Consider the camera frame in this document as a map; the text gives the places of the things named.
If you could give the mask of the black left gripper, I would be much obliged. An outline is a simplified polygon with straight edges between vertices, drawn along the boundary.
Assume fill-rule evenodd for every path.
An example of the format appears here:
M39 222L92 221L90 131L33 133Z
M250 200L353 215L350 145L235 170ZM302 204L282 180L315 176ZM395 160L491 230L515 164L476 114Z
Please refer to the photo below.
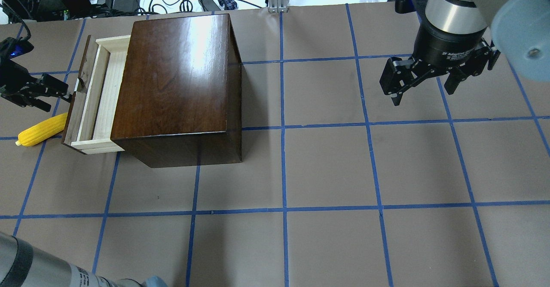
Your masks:
M42 74L36 79L26 68L10 59L1 61L0 85L1 97L20 107L35 107L45 112L51 111L51 105L35 98L36 95L37 97L57 97L66 102L72 100L69 86L65 82L50 74Z

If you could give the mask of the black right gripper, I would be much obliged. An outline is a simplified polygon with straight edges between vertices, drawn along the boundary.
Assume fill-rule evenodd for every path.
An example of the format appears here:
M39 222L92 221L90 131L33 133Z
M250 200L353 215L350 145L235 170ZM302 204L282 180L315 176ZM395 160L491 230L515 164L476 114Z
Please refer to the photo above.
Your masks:
M438 76L439 69L449 70L444 88L453 95L461 82L493 70L501 51L494 42L483 39L485 29L468 34L444 32L430 23L421 23L408 58L390 57L385 62L379 83L384 95L399 106L406 91L426 79Z

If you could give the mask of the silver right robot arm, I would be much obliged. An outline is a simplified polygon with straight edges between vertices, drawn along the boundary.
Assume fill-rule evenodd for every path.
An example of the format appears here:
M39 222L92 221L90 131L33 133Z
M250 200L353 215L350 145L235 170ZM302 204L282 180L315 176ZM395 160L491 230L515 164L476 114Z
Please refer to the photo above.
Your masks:
M400 0L421 16L408 60L393 57L380 78L383 93L398 106L403 94L425 79L448 74L454 94L460 82L491 69L499 52L525 77L549 81L549 0ZM1 94L21 107L44 111L41 96L76 104L92 95L108 98L120 119L159 115L199 119L239 115L242 61L228 14L138 21L127 37L98 39L98 58L88 83L80 78L72 95L49 74L35 78L12 58L32 49L26 39L2 42Z

